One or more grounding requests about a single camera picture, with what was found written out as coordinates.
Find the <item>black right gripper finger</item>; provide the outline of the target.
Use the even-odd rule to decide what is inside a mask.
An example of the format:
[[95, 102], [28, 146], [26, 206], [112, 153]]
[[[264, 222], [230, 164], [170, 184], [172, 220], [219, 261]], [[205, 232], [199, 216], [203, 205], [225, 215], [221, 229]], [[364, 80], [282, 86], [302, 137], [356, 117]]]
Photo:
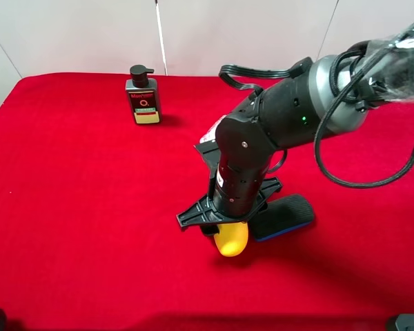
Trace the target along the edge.
[[201, 225], [201, 232], [206, 237], [212, 237], [218, 233], [218, 226], [216, 224], [212, 225]]

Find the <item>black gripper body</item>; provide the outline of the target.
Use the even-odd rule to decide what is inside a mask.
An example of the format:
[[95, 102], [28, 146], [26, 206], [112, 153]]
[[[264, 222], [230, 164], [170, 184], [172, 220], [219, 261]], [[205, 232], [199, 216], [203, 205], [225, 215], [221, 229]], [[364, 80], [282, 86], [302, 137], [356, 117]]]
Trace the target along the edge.
[[252, 219], [267, 203], [268, 198], [282, 189], [282, 183], [277, 177], [264, 179], [257, 192], [255, 202], [248, 214], [241, 217], [227, 217], [217, 211], [213, 205], [213, 199], [204, 195], [189, 209], [177, 215], [177, 220], [182, 231], [190, 226], [213, 226], [226, 223], [247, 222]]

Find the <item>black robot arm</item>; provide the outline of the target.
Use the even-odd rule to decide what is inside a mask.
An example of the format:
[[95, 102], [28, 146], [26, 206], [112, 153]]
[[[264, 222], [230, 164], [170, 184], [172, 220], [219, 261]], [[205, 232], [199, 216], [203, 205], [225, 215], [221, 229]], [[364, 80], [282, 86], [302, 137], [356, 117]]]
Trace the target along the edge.
[[[197, 226], [206, 236], [246, 225], [258, 241], [313, 222], [310, 203], [298, 194], [272, 200], [281, 190], [270, 160], [276, 152], [311, 143], [318, 166], [325, 138], [352, 132], [367, 112], [394, 101], [414, 101], [414, 23], [390, 39], [363, 41], [338, 55], [298, 61], [288, 70], [264, 71], [222, 66], [221, 79], [242, 90], [236, 77], [275, 78], [269, 88], [250, 84], [250, 95], [215, 129], [211, 141], [196, 145], [210, 170], [208, 192], [178, 215], [182, 230]], [[376, 188], [403, 177], [408, 161], [394, 175], [357, 189]]]

